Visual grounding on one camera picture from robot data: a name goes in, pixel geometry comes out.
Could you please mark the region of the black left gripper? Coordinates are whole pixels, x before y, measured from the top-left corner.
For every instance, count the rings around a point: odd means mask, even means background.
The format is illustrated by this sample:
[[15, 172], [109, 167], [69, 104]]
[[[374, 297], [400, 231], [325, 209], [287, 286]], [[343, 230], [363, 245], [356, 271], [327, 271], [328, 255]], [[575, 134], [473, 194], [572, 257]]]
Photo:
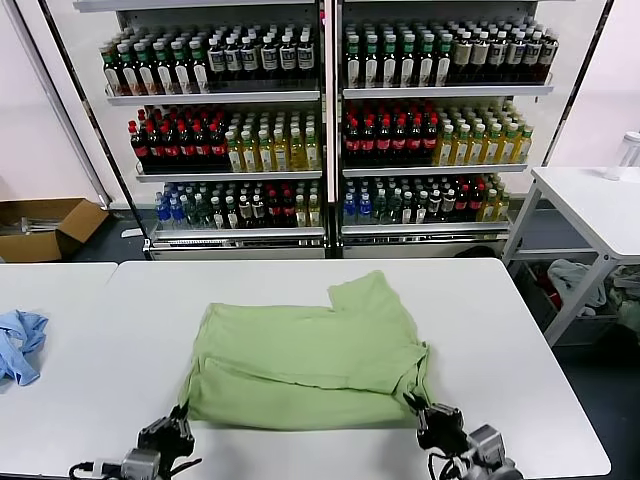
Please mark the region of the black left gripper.
[[[180, 413], [180, 423], [174, 423]], [[160, 467], [172, 468], [179, 458], [187, 458], [194, 452], [189, 419], [189, 406], [175, 405], [168, 416], [164, 416], [140, 430], [138, 447], [160, 453]]]

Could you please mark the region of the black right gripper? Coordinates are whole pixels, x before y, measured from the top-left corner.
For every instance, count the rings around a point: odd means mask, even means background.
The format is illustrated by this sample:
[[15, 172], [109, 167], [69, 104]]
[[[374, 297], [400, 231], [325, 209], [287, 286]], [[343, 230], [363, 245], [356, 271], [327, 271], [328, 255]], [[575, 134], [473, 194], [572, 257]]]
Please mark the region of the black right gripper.
[[464, 453], [468, 449], [459, 409], [441, 403], [426, 407], [426, 400], [413, 393], [404, 393], [403, 398], [417, 418], [418, 444], [423, 450], [436, 448], [442, 453]]

